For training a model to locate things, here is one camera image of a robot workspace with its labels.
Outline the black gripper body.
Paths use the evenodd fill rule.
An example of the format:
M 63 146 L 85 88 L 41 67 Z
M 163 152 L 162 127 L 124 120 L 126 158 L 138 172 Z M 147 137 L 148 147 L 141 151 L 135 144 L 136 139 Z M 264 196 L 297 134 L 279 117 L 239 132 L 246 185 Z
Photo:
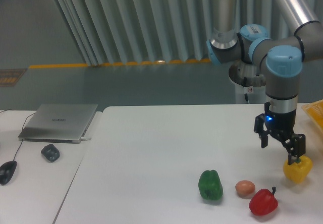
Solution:
M 276 113 L 270 110 L 270 103 L 264 104 L 264 113 L 255 118 L 254 132 L 259 136 L 271 135 L 277 140 L 288 140 L 294 134 L 296 110 Z

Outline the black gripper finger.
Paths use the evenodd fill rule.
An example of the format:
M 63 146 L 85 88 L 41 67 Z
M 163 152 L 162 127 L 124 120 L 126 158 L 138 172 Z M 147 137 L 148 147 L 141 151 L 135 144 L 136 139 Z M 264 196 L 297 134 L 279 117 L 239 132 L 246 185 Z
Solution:
M 306 137 L 304 134 L 296 134 L 293 131 L 278 131 L 276 139 L 282 144 L 288 153 L 287 164 L 299 163 L 300 157 L 306 153 Z
M 261 148 L 266 148 L 268 146 L 269 130 L 260 129 L 258 130 L 258 135 L 261 141 Z

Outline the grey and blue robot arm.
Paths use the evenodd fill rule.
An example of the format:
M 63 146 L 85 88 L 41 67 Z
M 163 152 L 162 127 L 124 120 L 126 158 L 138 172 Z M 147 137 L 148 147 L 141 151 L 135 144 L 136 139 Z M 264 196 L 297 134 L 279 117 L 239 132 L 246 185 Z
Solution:
M 303 63 L 322 58 L 322 24 L 306 0 L 275 0 L 293 35 L 273 40 L 258 25 L 235 32 L 236 0 L 216 0 L 213 34 L 207 42 L 216 64 L 234 60 L 251 63 L 266 80 L 264 113 L 254 131 L 262 147 L 273 137 L 286 149 L 288 164 L 306 152 L 305 136 L 293 130 Z

